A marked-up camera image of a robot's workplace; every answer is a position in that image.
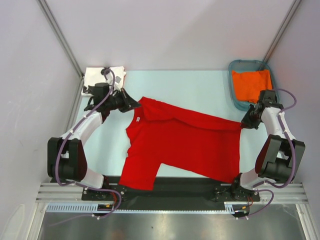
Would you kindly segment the red t shirt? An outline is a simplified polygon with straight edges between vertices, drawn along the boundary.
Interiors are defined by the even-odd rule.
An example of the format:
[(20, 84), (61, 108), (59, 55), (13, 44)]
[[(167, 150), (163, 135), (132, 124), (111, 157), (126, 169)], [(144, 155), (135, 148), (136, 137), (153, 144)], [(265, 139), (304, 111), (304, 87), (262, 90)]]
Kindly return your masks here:
[(231, 183), (240, 172), (239, 122), (143, 97), (126, 128), (119, 183), (151, 191), (161, 165)]

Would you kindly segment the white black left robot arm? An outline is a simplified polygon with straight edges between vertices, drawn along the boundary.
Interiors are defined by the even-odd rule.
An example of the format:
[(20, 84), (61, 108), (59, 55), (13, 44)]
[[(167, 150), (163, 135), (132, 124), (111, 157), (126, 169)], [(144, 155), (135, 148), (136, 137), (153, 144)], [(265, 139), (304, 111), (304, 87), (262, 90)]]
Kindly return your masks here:
[(97, 83), (89, 89), (92, 96), (84, 109), (84, 116), (62, 136), (48, 140), (47, 174), (61, 186), (79, 184), (92, 188), (98, 199), (105, 200), (111, 193), (108, 178), (88, 167), (85, 143), (111, 111), (126, 113), (141, 104), (124, 88), (114, 90), (108, 83)]

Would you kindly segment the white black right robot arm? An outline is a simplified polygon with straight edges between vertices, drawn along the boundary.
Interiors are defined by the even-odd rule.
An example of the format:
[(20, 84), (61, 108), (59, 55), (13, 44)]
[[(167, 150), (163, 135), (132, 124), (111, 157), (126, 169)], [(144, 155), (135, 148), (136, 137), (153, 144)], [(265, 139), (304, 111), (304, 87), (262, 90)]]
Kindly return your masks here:
[(252, 197), (264, 184), (276, 189), (285, 188), (295, 178), (306, 145), (291, 133), (285, 111), (275, 90), (262, 90), (257, 103), (250, 105), (241, 120), (244, 129), (258, 129), (264, 124), (267, 139), (256, 158), (255, 167), (233, 180), (230, 195), (235, 201)]

